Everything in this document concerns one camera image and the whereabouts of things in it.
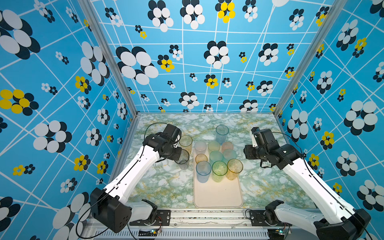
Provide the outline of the grey smoky glass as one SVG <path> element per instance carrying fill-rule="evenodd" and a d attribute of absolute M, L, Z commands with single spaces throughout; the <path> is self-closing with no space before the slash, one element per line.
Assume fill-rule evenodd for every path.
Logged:
<path fill-rule="evenodd" d="M 189 167 L 190 154 L 188 151 L 182 149 L 181 155 L 175 163 L 180 167 L 181 170 L 186 170 Z"/>

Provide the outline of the clear frosted textured cup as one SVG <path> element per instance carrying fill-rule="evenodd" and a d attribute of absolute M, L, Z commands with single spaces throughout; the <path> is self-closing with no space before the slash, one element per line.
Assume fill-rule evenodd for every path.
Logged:
<path fill-rule="evenodd" d="M 203 142 L 203 141 L 197 141 L 195 143 L 195 153 L 196 155 L 199 155 L 199 154 L 205 154 L 206 153 L 206 150 L 207 150 L 207 144 L 206 142 Z"/>

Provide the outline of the yellow clear tall glass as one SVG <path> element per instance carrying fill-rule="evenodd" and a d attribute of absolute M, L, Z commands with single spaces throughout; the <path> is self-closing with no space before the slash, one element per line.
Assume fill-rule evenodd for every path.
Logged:
<path fill-rule="evenodd" d="M 244 169 L 243 163 L 238 159 L 229 160 L 227 163 L 227 167 L 227 179 L 231 181 L 236 179 Z"/>

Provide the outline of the teal textured cup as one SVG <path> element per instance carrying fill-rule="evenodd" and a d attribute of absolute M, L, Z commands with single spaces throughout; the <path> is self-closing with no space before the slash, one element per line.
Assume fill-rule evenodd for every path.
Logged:
<path fill-rule="evenodd" d="M 213 165 L 215 162 L 223 160 L 223 154 L 220 151 L 212 151 L 209 158 L 210 163 Z"/>
<path fill-rule="evenodd" d="M 223 151 L 223 162 L 228 162 L 237 158 L 237 153 L 234 150 L 226 149 Z"/>

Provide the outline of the amber short glass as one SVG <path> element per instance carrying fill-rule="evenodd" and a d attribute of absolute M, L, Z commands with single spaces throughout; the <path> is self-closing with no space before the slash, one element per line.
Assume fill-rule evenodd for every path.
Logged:
<path fill-rule="evenodd" d="M 195 157 L 196 164 L 200 162 L 207 162 L 207 161 L 208 161 L 208 157 L 205 154 L 197 154 Z"/>

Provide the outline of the pink textured cup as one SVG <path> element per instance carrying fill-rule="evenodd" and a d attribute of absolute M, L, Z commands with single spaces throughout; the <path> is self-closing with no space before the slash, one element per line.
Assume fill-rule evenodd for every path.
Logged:
<path fill-rule="evenodd" d="M 225 150 L 233 150 L 234 145 L 231 142 L 224 142 L 221 145 L 221 152 L 223 153 Z"/>

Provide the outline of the blue clear glass front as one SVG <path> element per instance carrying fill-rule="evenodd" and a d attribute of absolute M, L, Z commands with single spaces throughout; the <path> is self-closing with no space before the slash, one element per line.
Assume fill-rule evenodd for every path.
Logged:
<path fill-rule="evenodd" d="M 200 183 L 206 183 L 210 177 L 212 171 L 212 166 L 207 161 L 201 161 L 197 163 L 196 166 L 196 173 L 197 173 L 197 179 Z"/>

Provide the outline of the light green textured cup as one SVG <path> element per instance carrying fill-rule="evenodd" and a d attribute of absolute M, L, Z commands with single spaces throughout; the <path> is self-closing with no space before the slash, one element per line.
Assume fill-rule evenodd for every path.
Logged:
<path fill-rule="evenodd" d="M 219 151 L 221 148 L 221 145 L 219 142 L 217 141 L 210 141 L 208 143 L 208 150 L 209 150 L 209 153 L 211 152 L 214 152 L 214 151 Z"/>

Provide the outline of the green clear glass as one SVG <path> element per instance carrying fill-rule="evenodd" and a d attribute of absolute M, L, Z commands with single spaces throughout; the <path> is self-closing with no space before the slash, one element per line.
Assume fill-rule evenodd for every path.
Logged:
<path fill-rule="evenodd" d="M 216 161 L 212 166 L 213 180 L 217 183 L 221 182 L 228 172 L 227 164 L 223 161 Z"/>

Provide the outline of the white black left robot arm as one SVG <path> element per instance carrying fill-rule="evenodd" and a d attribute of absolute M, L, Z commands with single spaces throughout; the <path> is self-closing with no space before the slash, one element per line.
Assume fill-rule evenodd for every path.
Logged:
<path fill-rule="evenodd" d="M 167 124 L 162 132 L 144 138 L 143 145 L 125 169 L 103 189 L 95 188 L 90 196 L 93 218 L 114 233 L 129 223 L 156 221 L 158 207 L 148 200 L 129 203 L 129 197 L 146 172 L 162 159 L 178 161 L 182 148 L 178 146 L 182 131 Z"/>

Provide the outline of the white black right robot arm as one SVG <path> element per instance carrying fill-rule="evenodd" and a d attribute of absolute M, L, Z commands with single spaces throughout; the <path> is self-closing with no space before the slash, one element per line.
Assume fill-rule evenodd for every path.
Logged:
<path fill-rule="evenodd" d="M 321 212 L 316 215 L 275 200 L 265 208 L 265 221 L 269 225 L 290 224 L 320 240 L 357 240 L 368 232 L 371 216 L 367 211 L 354 208 L 334 192 L 294 146 L 280 146 L 270 129 L 253 127 L 250 137 L 252 144 L 244 148 L 246 159 L 267 162 L 270 168 L 278 167 L 305 191 Z"/>

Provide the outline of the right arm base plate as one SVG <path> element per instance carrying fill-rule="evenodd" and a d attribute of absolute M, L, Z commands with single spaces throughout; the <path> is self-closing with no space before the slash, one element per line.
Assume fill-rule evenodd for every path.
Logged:
<path fill-rule="evenodd" d="M 277 221 L 276 223 L 270 224 L 267 222 L 267 217 L 265 215 L 265 210 L 251 210 L 247 209 L 245 212 L 245 217 L 251 221 L 253 227 L 281 227 L 287 228 L 291 227 L 291 224 L 283 223 Z"/>

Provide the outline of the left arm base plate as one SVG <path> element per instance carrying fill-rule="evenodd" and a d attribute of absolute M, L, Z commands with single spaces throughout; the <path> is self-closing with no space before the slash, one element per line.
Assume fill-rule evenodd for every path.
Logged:
<path fill-rule="evenodd" d="M 150 223 L 147 220 L 137 220 L 130 222 L 130 226 L 169 226 L 170 225 L 170 220 L 171 220 L 171 210 L 157 210 L 157 215 L 155 217 L 155 220 Z"/>

